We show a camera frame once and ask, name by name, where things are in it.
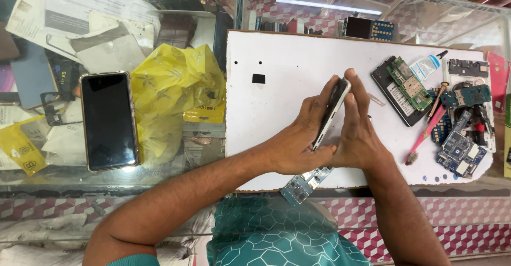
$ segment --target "yellow packaging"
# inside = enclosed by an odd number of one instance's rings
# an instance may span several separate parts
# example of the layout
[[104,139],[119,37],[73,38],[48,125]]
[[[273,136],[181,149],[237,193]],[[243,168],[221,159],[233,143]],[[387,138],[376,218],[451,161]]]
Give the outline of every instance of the yellow packaging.
[[183,119],[189,122],[223,123],[225,99],[217,106],[201,105],[184,112]]
[[181,144],[183,112],[225,101],[225,78],[207,44],[196,49],[162,44],[131,72],[131,86],[146,168],[174,158]]
[[34,175],[46,167],[41,152],[35,148],[30,139],[23,133],[21,126],[25,123],[44,118],[44,115],[14,123],[0,129],[0,148],[19,165],[28,176]]

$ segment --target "white board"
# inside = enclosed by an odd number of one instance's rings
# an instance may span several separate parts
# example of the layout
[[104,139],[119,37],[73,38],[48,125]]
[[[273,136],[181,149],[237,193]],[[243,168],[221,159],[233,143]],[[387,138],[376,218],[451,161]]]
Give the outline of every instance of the white board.
[[[271,138],[293,122],[303,99],[318,95],[332,75],[343,77],[344,71],[353,67],[367,92],[386,103],[382,107],[371,101],[369,115],[373,117],[376,133],[394,155],[408,184],[466,183],[475,180],[490,167],[493,161],[491,153],[484,157],[472,179],[455,179],[453,173],[436,163],[435,155],[439,147],[431,138],[419,146],[417,161],[411,166],[404,165],[406,154],[426,126],[426,119],[407,127],[370,76],[377,66],[392,55],[401,56],[411,64],[444,50],[375,41],[229,31],[225,154],[234,155]],[[445,58],[483,60],[482,52],[448,51]],[[252,83],[253,73],[264,74],[266,83]],[[442,80],[442,70],[438,69],[424,82],[424,86],[426,89],[439,87]],[[344,107],[341,109],[323,143],[337,144],[335,137],[340,135],[344,119]],[[266,173],[238,190],[277,190],[291,178],[291,175]],[[336,168],[320,187],[363,185],[367,185],[367,182],[360,169]]]

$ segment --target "glue tube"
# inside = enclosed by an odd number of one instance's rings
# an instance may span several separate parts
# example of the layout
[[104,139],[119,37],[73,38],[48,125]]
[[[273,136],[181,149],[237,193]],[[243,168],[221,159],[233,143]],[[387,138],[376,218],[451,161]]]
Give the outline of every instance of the glue tube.
[[440,59],[442,59],[447,52],[448,51],[444,51],[436,56],[430,55],[415,61],[410,68],[415,76],[417,76],[417,79],[422,82],[426,80],[431,73],[434,73],[440,67]]

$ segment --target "teal shirt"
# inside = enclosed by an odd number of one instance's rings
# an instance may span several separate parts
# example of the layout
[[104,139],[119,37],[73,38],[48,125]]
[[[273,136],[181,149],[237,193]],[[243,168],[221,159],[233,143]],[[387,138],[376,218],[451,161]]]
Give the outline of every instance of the teal shirt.
[[[210,266],[371,265],[312,204],[292,208],[283,197],[224,199],[212,232],[207,245]],[[158,265],[156,258],[147,254],[108,264],[153,265]]]

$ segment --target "pink brush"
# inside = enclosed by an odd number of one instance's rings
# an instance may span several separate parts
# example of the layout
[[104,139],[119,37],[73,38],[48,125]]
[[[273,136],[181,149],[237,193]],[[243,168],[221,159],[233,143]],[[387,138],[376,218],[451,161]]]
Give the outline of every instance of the pink brush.
[[444,116],[446,112],[446,109],[442,106],[438,108],[433,118],[429,121],[429,124],[424,130],[422,131],[421,135],[417,138],[417,141],[413,145],[412,150],[410,150],[410,153],[406,156],[405,165],[412,165],[415,160],[418,158],[417,153],[417,147],[422,143],[422,141],[426,140],[428,136],[431,134],[431,130],[438,124],[438,121],[440,121],[440,118]]

